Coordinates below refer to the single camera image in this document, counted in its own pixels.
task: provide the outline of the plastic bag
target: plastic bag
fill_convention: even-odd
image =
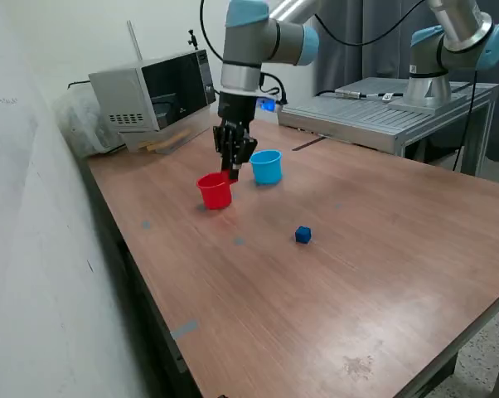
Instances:
[[[81,158],[106,153],[124,143],[118,133],[106,127],[91,84],[71,86],[53,109],[62,135]]]

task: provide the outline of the scratch on table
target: scratch on table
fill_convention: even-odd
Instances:
[[[17,104],[17,98],[1,98],[0,104],[15,105]]]
[[[371,374],[371,364],[373,358],[368,356],[366,359],[343,357],[345,365],[343,368],[354,381],[359,379],[368,380]]]

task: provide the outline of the curtain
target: curtain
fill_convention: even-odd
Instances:
[[[367,41],[392,27],[418,0],[331,0],[319,16],[338,38],[350,42]],[[478,1],[480,8],[499,22],[499,0]],[[416,8],[391,34],[373,45],[343,46],[336,43],[314,22],[321,38],[321,53],[316,65],[316,89],[336,89],[366,77],[409,77],[409,44],[412,34],[437,25],[425,2]],[[472,81],[471,71],[451,72],[451,80]],[[479,82],[499,83],[499,65],[480,72]],[[449,126],[434,137],[435,145],[458,146],[463,123]],[[499,161],[499,99],[492,125],[487,156]]]

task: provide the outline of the blue cup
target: blue cup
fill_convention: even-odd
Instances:
[[[280,151],[261,151],[254,153],[250,159],[253,167],[255,181],[260,185],[274,185],[281,181],[283,172],[281,171]]]

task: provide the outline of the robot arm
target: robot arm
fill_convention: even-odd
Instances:
[[[242,164],[250,160],[257,141],[250,137],[261,67],[264,62],[305,66],[317,55],[319,38],[303,26],[318,11],[321,0],[284,0],[270,14],[261,0],[231,0],[225,23],[224,62],[218,115],[214,128],[222,170],[238,179]]]
[[[450,101],[448,71],[487,70],[499,61],[499,23],[476,0],[429,0],[440,25],[414,33],[407,104],[436,107]]]
[[[224,63],[214,128],[222,170],[238,179],[257,147],[250,137],[264,62],[308,65],[319,38],[303,26],[326,0],[283,0],[271,13],[263,0],[231,0],[225,24]],[[405,101],[430,105],[450,100],[448,70],[485,70],[499,61],[499,24],[481,12],[476,0],[428,0],[440,26],[412,38],[410,82]]]

